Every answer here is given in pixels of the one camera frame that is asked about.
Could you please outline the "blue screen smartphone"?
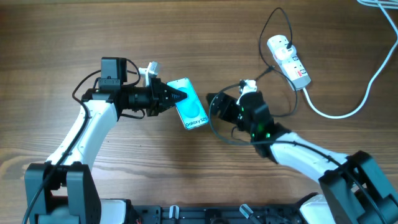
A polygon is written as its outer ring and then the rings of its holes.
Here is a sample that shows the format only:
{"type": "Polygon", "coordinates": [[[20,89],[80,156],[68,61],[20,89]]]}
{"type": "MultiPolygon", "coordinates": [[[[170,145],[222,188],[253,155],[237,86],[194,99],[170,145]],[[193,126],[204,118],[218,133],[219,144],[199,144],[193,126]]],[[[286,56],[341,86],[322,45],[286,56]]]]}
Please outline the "blue screen smartphone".
{"type": "Polygon", "coordinates": [[[184,100],[176,103],[177,111],[185,129],[191,130],[208,123],[207,113],[188,78],[167,82],[167,85],[187,94],[184,100]]]}

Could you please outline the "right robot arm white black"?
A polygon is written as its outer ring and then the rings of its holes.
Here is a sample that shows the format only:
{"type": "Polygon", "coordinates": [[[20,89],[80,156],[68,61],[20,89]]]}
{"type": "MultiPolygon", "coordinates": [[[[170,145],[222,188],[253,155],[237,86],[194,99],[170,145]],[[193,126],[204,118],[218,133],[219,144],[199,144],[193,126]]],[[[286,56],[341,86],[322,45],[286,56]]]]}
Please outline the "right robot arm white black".
{"type": "Polygon", "coordinates": [[[256,152],[314,180],[322,193],[299,206],[307,223],[396,223],[397,191],[374,158],[329,151],[275,123],[262,93],[206,96],[209,115],[247,132],[256,152]]]}

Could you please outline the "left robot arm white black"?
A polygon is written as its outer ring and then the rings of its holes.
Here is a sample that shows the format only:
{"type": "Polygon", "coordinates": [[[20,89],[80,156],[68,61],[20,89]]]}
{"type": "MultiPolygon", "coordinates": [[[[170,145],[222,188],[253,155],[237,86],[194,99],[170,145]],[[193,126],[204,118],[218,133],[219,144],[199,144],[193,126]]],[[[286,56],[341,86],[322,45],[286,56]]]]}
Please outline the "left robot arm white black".
{"type": "Polygon", "coordinates": [[[27,209],[23,223],[140,223],[129,199],[101,199],[91,170],[101,145],[124,110],[157,116],[187,98],[145,69],[146,85],[128,83],[131,60],[103,57],[95,85],[76,101],[80,113],[62,144],[44,163],[25,172],[27,209]]]}

